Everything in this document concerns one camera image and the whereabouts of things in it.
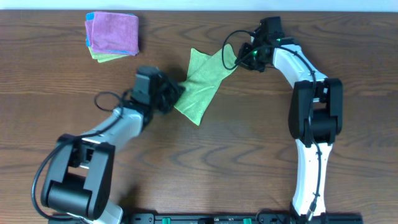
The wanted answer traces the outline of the green microfiber cloth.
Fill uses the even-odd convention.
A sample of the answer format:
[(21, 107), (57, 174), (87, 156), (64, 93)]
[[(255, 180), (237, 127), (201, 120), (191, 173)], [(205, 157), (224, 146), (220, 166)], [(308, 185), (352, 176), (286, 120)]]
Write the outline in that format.
[(195, 125), (200, 125), (221, 82), (233, 73), (226, 67), (232, 67), (235, 60), (236, 56), (230, 44), (225, 45), (214, 55), (207, 55), (192, 48), (187, 79), (181, 82), (185, 91), (175, 104), (175, 109)]

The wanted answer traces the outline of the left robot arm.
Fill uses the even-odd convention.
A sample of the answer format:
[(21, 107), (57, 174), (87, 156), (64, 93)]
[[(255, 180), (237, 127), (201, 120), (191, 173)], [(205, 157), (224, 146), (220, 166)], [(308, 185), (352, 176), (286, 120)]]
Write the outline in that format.
[(56, 214), (37, 212), (49, 223), (126, 223), (123, 209), (109, 199), (114, 157), (154, 113), (170, 112), (184, 90), (161, 72), (138, 74), (133, 88), (115, 96), (108, 119), (79, 136), (61, 135), (36, 173), (49, 167), (40, 200), (32, 198), (35, 208), (43, 205)]

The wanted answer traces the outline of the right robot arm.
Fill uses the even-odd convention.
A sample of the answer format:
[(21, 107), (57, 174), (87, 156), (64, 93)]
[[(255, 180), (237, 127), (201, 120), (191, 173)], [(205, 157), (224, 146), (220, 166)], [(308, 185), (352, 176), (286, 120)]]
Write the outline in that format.
[(288, 126), (298, 167), (292, 215), (296, 222), (313, 223), (326, 212), (327, 164), (343, 127), (343, 84), (319, 72), (288, 37), (253, 38), (242, 45), (236, 63), (258, 72), (272, 65), (293, 89)]

